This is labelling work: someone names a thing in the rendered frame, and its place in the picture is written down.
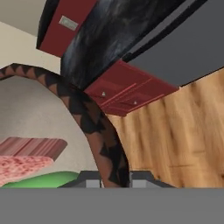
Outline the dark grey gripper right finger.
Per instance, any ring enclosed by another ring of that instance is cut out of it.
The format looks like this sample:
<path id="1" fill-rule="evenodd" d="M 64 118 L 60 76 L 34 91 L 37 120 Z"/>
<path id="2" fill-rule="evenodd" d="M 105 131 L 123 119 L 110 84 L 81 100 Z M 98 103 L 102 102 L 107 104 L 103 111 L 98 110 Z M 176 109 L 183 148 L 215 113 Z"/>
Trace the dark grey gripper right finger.
<path id="1" fill-rule="evenodd" d="M 173 185 L 155 179 L 150 171 L 132 171 L 129 178 L 132 188 L 173 188 Z"/>

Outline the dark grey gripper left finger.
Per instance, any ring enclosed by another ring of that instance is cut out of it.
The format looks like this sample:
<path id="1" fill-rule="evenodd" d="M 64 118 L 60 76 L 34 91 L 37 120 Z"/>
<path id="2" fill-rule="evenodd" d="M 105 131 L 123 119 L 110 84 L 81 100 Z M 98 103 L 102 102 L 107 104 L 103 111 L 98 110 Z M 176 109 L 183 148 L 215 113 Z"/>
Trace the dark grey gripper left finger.
<path id="1" fill-rule="evenodd" d="M 60 188 L 65 187 L 83 187 L 83 188 L 100 188 L 102 186 L 101 176 L 98 171 L 82 171 L 76 180 L 70 181 Z"/>

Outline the brown patterned bowl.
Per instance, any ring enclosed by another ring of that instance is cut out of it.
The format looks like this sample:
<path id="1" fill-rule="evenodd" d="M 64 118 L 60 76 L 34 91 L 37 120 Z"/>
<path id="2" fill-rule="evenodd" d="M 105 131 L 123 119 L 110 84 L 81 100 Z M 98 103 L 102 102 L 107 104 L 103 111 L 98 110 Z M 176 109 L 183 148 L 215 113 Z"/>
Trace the brown patterned bowl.
<path id="1" fill-rule="evenodd" d="M 11 76 L 38 81 L 62 100 L 84 133 L 106 188 L 130 186 L 129 161 L 116 128 L 88 94 L 39 66 L 12 63 L 0 68 L 0 80 Z"/>

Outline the green corn cob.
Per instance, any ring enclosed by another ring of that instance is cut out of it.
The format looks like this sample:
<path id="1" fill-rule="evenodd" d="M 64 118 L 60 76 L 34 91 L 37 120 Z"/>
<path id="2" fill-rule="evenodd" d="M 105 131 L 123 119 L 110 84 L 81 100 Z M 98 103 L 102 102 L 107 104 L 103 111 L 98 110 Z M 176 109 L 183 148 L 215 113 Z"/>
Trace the green corn cob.
<path id="1" fill-rule="evenodd" d="M 57 188 L 76 180 L 78 176 L 79 174 L 74 171 L 56 171 L 17 182 L 10 182 L 3 185 L 3 188 Z"/>

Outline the pink and brown steak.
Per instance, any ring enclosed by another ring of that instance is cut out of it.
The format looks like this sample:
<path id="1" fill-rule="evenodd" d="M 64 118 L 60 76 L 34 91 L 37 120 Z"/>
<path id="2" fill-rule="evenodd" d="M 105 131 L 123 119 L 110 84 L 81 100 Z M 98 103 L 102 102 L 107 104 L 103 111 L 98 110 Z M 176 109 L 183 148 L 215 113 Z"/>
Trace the pink and brown steak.
<path id="1" fill-rule="evenodd" d="M 60 138 L 7 137 L 0 141 L 0 187 L 53 164 L 67 142 Z"/>

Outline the red cupboard run with knobs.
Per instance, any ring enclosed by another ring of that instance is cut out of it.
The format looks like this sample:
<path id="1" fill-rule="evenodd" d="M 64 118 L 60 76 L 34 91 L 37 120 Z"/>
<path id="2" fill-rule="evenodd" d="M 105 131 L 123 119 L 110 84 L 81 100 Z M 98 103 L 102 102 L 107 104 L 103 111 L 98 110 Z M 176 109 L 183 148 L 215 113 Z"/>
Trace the red cupboard run with knobs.
<path id="1" fill-rule="evenodd" d="M 177 87 L 118 60 L 85 92 L 106 114 L 126 116 L 177 90 Z"/>

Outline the red cupboard with grey plate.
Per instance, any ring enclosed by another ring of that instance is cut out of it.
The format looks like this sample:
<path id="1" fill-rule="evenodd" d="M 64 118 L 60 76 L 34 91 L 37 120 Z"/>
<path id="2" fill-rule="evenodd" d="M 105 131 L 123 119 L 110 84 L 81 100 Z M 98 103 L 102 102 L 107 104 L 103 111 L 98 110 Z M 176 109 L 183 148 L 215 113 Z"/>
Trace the red cupboard with grey plate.
<path id="1" fill-rule="evenodd" d="M 61 57 L 97 0 L 46 0 L 36 48 Z"/>

